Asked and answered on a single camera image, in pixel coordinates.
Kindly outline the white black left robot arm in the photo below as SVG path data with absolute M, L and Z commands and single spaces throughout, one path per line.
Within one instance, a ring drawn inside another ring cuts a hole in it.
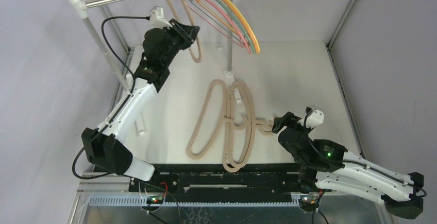
M 155 26 L 144 34 L 142 54 L 132 84 L 109 116 L 96 128 L 86 128 L 81 139 L 89 163 L 108 174 L 141 180 L 148 191 L 156 191 L 161 178 L 155 167 L 137 157 L 124 145 L 128 132 L 148 102 L 162 89 L 170 75 L 176 55 L 197 41 L 200 27 L 182 24 L 175 19 L 168 25 Z

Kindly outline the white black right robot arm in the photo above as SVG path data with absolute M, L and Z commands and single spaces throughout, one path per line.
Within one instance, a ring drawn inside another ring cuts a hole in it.
M 304 117 L 287 112 L 273 120 L 278 143 L 300 165 L 297 184 L 302 193 L 338 191 L 384 206 L 403 219 L 416 219 L 427 196 L 424 175 L 397 173 L 356 155 L 327 139 L 311 139 L 310 132 L 322 124 L 324 114 L 306 109 Z

